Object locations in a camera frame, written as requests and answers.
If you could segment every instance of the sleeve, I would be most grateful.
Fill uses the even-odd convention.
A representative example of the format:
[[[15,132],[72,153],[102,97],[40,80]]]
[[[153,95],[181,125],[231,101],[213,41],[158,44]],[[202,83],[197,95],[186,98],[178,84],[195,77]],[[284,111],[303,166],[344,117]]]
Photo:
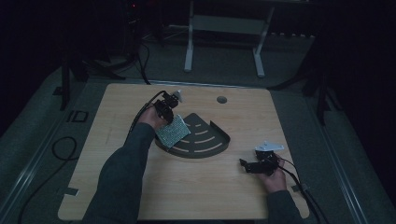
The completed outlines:
[[[143,174],[154,136],[154,130],[147,123],[136,124],[125,145],[103,166],[82,223],[136,223]]]
[[[304,223],[294,200],[287,190],[280,190],[267,196],[269,224]]]

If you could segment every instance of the wooden tabletop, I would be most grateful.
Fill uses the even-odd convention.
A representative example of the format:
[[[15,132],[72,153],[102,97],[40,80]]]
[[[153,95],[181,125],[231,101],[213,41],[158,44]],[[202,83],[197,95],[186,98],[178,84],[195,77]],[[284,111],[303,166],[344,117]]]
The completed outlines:
[[[144,175],[139,219],[260,219],[268,217],[266,192],[255,175],[245,173],[239,159],[256,161],[254,148],[264,141],[282,144],[277,152],[292,161],[269,91],[244,88],[108,85],[82,149],[69,188],[59,209],[63,220],[82,219],[96,191],[107,158],[122,147],[137,112],[159,91],[181,90],[183,103],[174,113],[182,118],[196,113],[206,123],[215,122],[231,137],[228,148],[204,159],[183,159],[151,144]],[[226,104],[217,101],[227,98]],[[296,174],[285,163],[285,168]],[[288,189],[302,217],[308,217],[305,200]]]

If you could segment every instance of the black cord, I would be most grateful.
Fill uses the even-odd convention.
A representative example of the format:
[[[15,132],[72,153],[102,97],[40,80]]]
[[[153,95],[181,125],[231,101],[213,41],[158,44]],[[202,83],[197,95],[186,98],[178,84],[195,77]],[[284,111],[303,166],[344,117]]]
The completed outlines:
[[[139,65],[140,65],[140,70],[137,69],[137,71],[140,72],[140,74],[142,75],[143,80],[146,82],[146,84],[151,85],[151,83],[149,82],[147,76],[146,76],[146,67],[148,65],[148,61],[149,61],[149,47],[146,46],[145,44],[142,43],[142,46],[146,48],[146,50],[148,51],[148,57],[146,58],[145,62],[142,63],[142,59],[140,58],[140,55],[137,53],[137,60],[139,61]]]
[[[308,195],[308,197],[312,200],[312,202],[314,202],[314,204],[317,206],[317,208],[318,208],[320,214],[323,216],[323,219],[325,220],[325,222],[329,223],[329,220],[324,215],[324,212],[321,210],[320,206],[318,205],[317,201],[314,199],[312,194],[308,191],[308,189],[306,189],[305,192],[306,192],[306,195]]]
[[[290,165],[292,165],[292,166],[294,167],[294,169],[296,170],[296,172],[297,172],[298,179],[300,179],[300,175],[298,174],[298,170],[297,170],[296,166],[295,166],[291,161],[285,160],[285,159],[283,159],[283,158],[280,158],[280,159],[281,159],[282,161],[286,161],[286,162],[288,162]],[[314,199],[314,197],[312,196],[312,194],[308,191],[308,189],[306,189],[305,192],[306,192],[306,195],[310,198],[310,200],[312,200],[312,202],[314,202],[314,204],[315,204],[315,206],[318,208],[320,214],[323,216],[323,219],[325,219],[325,222],[326,222],[326,223],[329,223],[329,220],[328,220],[328,219],[326,218],[326,216],[324,215],[323,210],[320,208],[319,204],[318,204],[317,201]]]
[[[120,63],[116,63],[116,64],[111,64],[111,65],[108,65],[108,66],[105,66],[105,67],[110,69],[110,70],[112,70],[112,71],[116,71],[118,69],[126,67],[127,65],[129,65],[131,63],[134,63],[134,60],[135,60],[134,56],[125,55],[124,57],[125,57],[125,61],[120,62]]]
[[[315,209],[314,205],[311,203],[311,201],[309,200],[309,198],[306,196],[305,191],[303,189],[303,186],[301,185],[300,181],[298,181],[297,177],[295,176],[295,174],[293,174],[292,172],[286,170],[285,168],[281,167],[281,166],[277,166],[279,169],[283,170],[284,172],[288,173],[291,178],[293,178],[294,182],[296,183],[298,189],[300,190],[301,194],[303,195],[303,197],[306,200],[306,203],[309,207],[309,209],[312,211],[312,213],[314,213],[315,218],[317,219],[318,224],[320,224],[320,218],[318,215],[317,210]]]
[[[62,141],[62,140],[64,140],[64,139],[70,139],[70,140],[72,140],[73,141],[73,144],[74,144],[74,146],[73,146],[73,149],[72,149],[72,152],[69,154],[69,156],[67,157],[67,158],[62,158],[62,157],[60,157],[57,153],[56,153],[56,151],[55,151],[55,146],[60,142],[60,141]],[[43,183],[41,183],[41,185],[40,186],[38,186],[38,188],[37,189],[35,189],[35,191],[29,196],[29,198],[26,200],[26,202],[23,204],[23,206],[22,206],[22,208],[21,208],[21,211],[20,211],[20,214],[19,214],[19,216],[18,216],[18,223],[19,224],[22,224],[22,217],[23,217],[23,213],[24,213],[24,210],[26,209],[26,207],[27,207],[27,205],[29,204],[29,202],[35,197],[35,195],[56,175],[56,174],[58,174],[58,172],[59,171],[61,171],[63,168],[64,168],[64,166],[69,162],[69,161],[75,161],[75,160],[78,160],[78,157],[75,157],[75,158],[72,158],[73,157],[73,155],[75,154],[75,152],[76,152],[76,149],[77,149],[77,141],[76,141],[76,139],[75,138],[73,138],[73,137],[70,137],[70,136],[66,136],[66,137],[63,137],[63,138],[60,138],[60,139],[58,139],[58,140],[56,140],[53,144],[52,144],[52,154],[58,159],[58,160],[61,160],[61,161],[64,161],[63,163],[62,163],[62,165],[58,168],[58,169],[56,169],[56,171],[55,172],[53,172]]]
[[[126,140],[128,139],[129,135],[131,134],[131,132],[134,130],[134,126],[136,125],[137,121],[140,119],[140,117],[142,116],[142,114],[149,108],[151,108],[151,106],[149,106],[152,101],[157,98],[160,94],[165,93],[166,91],[160,91],[157,94],[155,94],[149,101],[148,103],[145,103],[145,105],[143,105],[143,107],[139,110],[139,112],[137,113],[137,115],[134,117],[134,121],[132,122],[131,128],[129,129],[128,135],[126,136],[124,145],[126,143]]]

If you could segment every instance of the person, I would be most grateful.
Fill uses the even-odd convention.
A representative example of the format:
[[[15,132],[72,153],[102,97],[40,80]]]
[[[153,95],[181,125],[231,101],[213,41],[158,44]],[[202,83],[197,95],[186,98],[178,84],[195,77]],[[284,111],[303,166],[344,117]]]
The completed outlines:
[[[136,223],[149,147],[155,131],[165,124],[166,120],[149,105],[124,146],[105,162],[82,223]]]
[[[283,167],[285,161],[283,161],[279,156],[278,160],[279,166]],[[280,168],[277,168],[270,176],[265,174],[257,174],[256,176],[260,179],[268,192],[266,197],[268,223],[304,223],[303,218],[300,216],[300,212],[294,203],[294,200],[291,198],[291,195],[286,188],[285,173]]]
[[[82,223],[136,223],[142,194],[143,174],[155,131],[166,124],[150,105],[137,121],[123,147],[114,152],[99,175],[98,186]],[[279,168],[272,176],[258,175],[267,196],[269,223],[302,223]]]

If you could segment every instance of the cable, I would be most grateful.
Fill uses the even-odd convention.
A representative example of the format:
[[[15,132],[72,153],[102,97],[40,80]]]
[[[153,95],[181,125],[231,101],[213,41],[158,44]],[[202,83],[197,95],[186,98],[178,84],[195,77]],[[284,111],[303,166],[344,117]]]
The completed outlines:
[[[178,32],[169,32],[168,34],[170,34],[170,35],[169,35],[169,36],[165,36],[165,37],[163,38],[163,40],[170,39],[170,38],[172,38],[172,37],[174,37],[174,36],[177,36],[177,35],[187,34],[188,31],[189,31],[189,28],[183,29],[182,31],[178,31]],[[148,41],[148,42],[157,41],[157,40],[149,39],[150,36],[152,36],[152,34],[146,35],[146,36],[144,36],[142,39],[145,40],[145,41]]]
[[[290,165],[292,165],[292,166],[294,167],[294,169],[296,170],[296,172],[297,172],[298,179],[300,179],[300,175],[298,174],[298,170],[297,170],[296,166],[295,166],[292,162],[290,162],[290,161],[288,161],[288,160],[285,160],[285,159],[283,159],[283,158],[280,158],[280,159],[281,159],[282,161],[286,161],[286,162],[288,162]],[[325,219],[326,223],[329,223],[329,220],[328,220],[328,219],[326,218],[326,216],[324,215],[324,212],[322,211],[322,209],[320,208],[319,204],[318,204],[317,201],[314,199],[314,197],[312,196],[312,194],[308,191],[308,189],[306,189],[305,192],[306,192],[307,196],[312,200],[312,202],[314,202],[314,204],[317,206],[317,208],[318,208],[320,214],[323,216],[323,218]]]
[[[286,161],[286,162],[288,162],[290,165],[292,165],[292,166],[294,167],[294,169],[296,170],[297,175],[299,175],[296,166],[295,166],[291,161],[285,160],[285,159],[283,159],[283,158],[280,158],[280,159],[281,159],[282,161]],[[324,215],[323,211],[321,210],[321,208],[320,208],[320,206],[318,205],[318,203],[315,201],[315,199],[314,199],[314,197],[312,196],[312,194],[311,194],[307,189],[303,189],[303,186],[301,185],[299,179],[297,179],[297,177],[296,177],[292,172],[286,170],[285,168],[283,168],[283,167],[281,167],[281,166],[279,166],[279,165],[278,165],[277,167],[278,167],[279,169],[283,170],[284,172],[288,173],[288,174],[291,176],[291,178],[293,178],[293,180],[294,180],[294,182],[296,183],[298,189],[300,190],[300,192],[302,193],[303,197],[305,198],[306,203],[308,204],[309,209],[311,209],[311,211],[314,213],[314,216],[315,216],[315,218],[317,219],[318,223],[320,223],[320,219],[319,219],[319,216],[318,216],[318,212],[316,211],[314,205],[312,204],[312,202],[311,202],[310,200],[312,200],[312,201],[314,202],[314,204],[315,204],[315,206],[318,208],[320,214],[323,216],[323,219],[325,220],[325,222],[326,222],[326,223],[329,223],[329,220],[328,220],[328,219],[326,218],[326,216]]]
[[[131,132],[134,130],[134,126],[136,125],[137,121],[140,119],[140,117],[142,116],[142,114],[149,108],[151,108],[151,106],[149,106],[152,101],[157,98],[161,93],[165,93],[166,91],[159,91],[157,94],[155,94],[147,103],[145,103],[143,105],[143,107],[139,110],[139,112],[137,113],[137,115],[134,117],[134,121],[132,122],[131,128],[129,129],[128,135],[126,136],[124,145],[126,143],[126,140],[128,139],[129,135],[131,134]]]
[[[125,55],[125,61],[120,62],[120,63],[116,63],[116,64],[111,64],[106,66],[106,68],[112,70],[112,71],[116,71],[118,69],[124,68],[126,65],[133,63],[132,65],[128,66],[128,67],[132,67],[134,66],[134,61],[135,58],[132,55]]]
[[[69,156],[67,157],[67,158],[62,158],[62,157],[60,157],[57,153],[56,153],[56,150],[55,150],[55,146],[60,142],[60,141],[62,141],[62,140],[64,140],[64,139],[70,139],[70,140],[72,140],[73,141],[73,144],[74,144],[74,146],[73,146],[73,149],[72,149],[72,152],[69,154]],[[23,214],[24,214],[24,210],[26,209],[26,207],[27,207],[27,205],[29,204],[29,202],[35,197],[35,195],[56,175],[56,174],[58,174],[58,172],[59,171],[61,171],[63,168],[64,168],[64,166],[69,162],[69,161],[75,161],[75,160],[78,160],[78,157],[75,157],[75,158],[72,158],[73,157],[73,155],[75,154],[75,152],[76,152],[76,149],[77,149],[77,141],[76,141],[76,139],[75,138],[73,138],[73,137],[70,137],[70,136],[66,136],[66,137],[63,137],[63,138],[60,138],[60,139],[58,139],[58,140],[56,140],[53,144],[52,144],[52,154],[54,155],[54,157],[56,157],[58,160],[61,160],[61,161],[64,161],[63,163],[62,163],[62,165],[58,168],[58,169],[56,169],[56,171],[55,172],[53,172],[43,183],[41,183],[41,185],[40,186],[38,186],[38,188],[37,189],[35,189],[35,191],[29,196],[29,198],[26,200],[26,202],[23,204],[23,206],[22,206],[22,208],[21,208],[21,211],[20,211],[20,214],[19,214],[19,216],[18,216],[18,223],[19,224],[22,224],[22,217],[23,217]]]
[[[142,60],[140,58],[140,55],[137,54],[137,60],[139,61],[139,65],[140,65],[140,70],[136,67],[137,71],[140,72],[140,74],[142,75],[143,80],[145,80],[146,84],[151,85],[151,83],[149,82],[147,76],[146,76],[146,66],[148,65],[148,61],[149,61],[149,47],[147,47],[145,44],[142,43],[142,46],[146,48],[146,50],[148,51],[148,57],[146,58],[145,62],[142,63]]]
[[[281,167],[281,166],[279,166],[279,165],[278,165],[277,167],[278,167],[279,169],[283,170],[284,172],[288,173],[288,174],[291,176],[291,178],[293,178],[293,180],[294,180],[294,182],[296,183],[298,189],[300,190],[301,194],[302,194],[303,197],[305,198],[306,203],[307,203],[309,209],[312,211],[312,213],[314,213],[314,216],[315,216],[315,218],[317,219],[318,224],[320,224],[320,218],[319,218],[318,212],[317,212],[317,210],[315,209],[314,205],[313,205],[313,204],[311,203],[311,201],[309,200],[309,198],[306,196],[305,191],[304,191],[304,189],[303,189],[303,186],[301,185],[300,181],[298,181],[298,179],[297,179],[297,177],[295,176],[295,174],[293,174],[292,172],[286,170],[285,168],[283,168],[283,167]]]

